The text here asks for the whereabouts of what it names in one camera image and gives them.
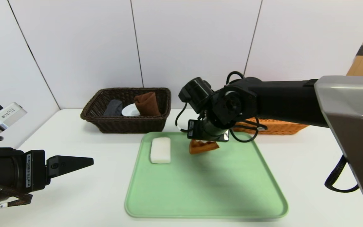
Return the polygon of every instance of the brown cloth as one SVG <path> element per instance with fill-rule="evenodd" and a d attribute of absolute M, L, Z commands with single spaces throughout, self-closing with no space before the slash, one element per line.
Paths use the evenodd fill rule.
<path fill-rule="evenodd" d="M 134 101 L 141 116 L 153 117 L 160 115 L 155 92 L 137 95 L 134 97 Z"/>

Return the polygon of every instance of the orange wicker basket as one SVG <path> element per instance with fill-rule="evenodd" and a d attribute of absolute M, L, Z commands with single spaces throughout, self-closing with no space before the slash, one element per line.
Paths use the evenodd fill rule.
<path fill-rule="evenodd" d="M 256 122 L 255 118 L 247 119 L 248 121 Z M 259 131 L 259 134 L 263 135 L 294 135 L 297 132 L 299 132 L 301 129 L 306 128 L 308 125 L 302 125 L 292 122 L 283 122 L 278 120 L 271 120 L 271 119 L 259 119 L 260 124 L 266 125 L 268 127 L 268 130 L 265 131 Z M 236 125 L 246 125 L 251 126 L 247 123 L 238 122 Z M 233 131 L 235 132 L 247 132 L 250 134 L 254 134 L 256 131 L 246 129 L 246 128 L 234 128 Z"/>

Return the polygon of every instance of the brown wicker basket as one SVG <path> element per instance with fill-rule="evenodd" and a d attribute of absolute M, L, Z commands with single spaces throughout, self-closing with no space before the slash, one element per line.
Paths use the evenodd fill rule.
<path fill-rule="evenodd" d="M 123 102 L 123 106 L 134 103 L 134 97 L 155 92 L 159 112 L 155 117 L 104 117 L 112 99 Z M 96 125 L 103 133 L 148 133 L 161 132 L 170 113 L 171 94 L 167 88 L 112 88 L 101 89 L 86 104 L 81 118 Z"/>
<path fill-rule="evenodd" d="M 247 119 L 252 122 L 256 122 L 255 118 Z M 264 135 L 293 135 L 299 132 L 301 129 L 306 128 L 308 125 L 302 125 L 292 122 L 283 122 L 283 121 L 277 121 L 277 120 L 271 120 L 271 119 L 259 119 L 260 124 L 266 125 L 268 127 L 268 130 L 265 131 L 259 131 L 259 134 Z M 236 125 L 246 125 L 253 127 L 253 125 L 249 125 L 247 123 L 238 122 Z M 246 129 L 246 128 L 234 128 L 233 131 L 235 132 L 247 132 L 250 134 L 254 134 L 256 131 Z"/>

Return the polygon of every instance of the dark gray sock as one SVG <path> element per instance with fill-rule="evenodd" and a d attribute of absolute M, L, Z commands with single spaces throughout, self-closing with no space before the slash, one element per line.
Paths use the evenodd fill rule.
<path fill-rule="evenodd" d="M 123 102 L 117 99 L 113 99 L 107 105 L 106 111 L 103 114 L 104 117 L 116 117 L 121 116 L 121 111 L 123 110 Z"/>

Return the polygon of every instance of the table surface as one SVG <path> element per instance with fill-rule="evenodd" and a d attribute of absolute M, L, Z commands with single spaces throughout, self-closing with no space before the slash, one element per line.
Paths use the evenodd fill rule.
<path fill-rule="evenodd" d="M 358 190 L 342 194 L 328 190 L 324 181 L 341 157 L 328 128 L 309 126 L 296 135 L 259 135 L 256 143 L 289 204 L 279 220 L 140 219 L 124 210 L 128 184 L 144 134 L 103 134 L 82 120 L 80 109 L 57 112 L 20 150 L 44 149 L 54 155 L 92 157 L 93 166 L 51 180 L 33 192 L 32 203 L 0 210 L 0 227 L 83 226 L 211 226 L 211 227 L 337 227 L 363 226 L 363 196 Z M 175 131 L 173 109 L 164 131 Z M 197 115 L 186 110 L 179 125 Z M 348 167 L 337 181 L 347 189 L 356 184 Z"/>

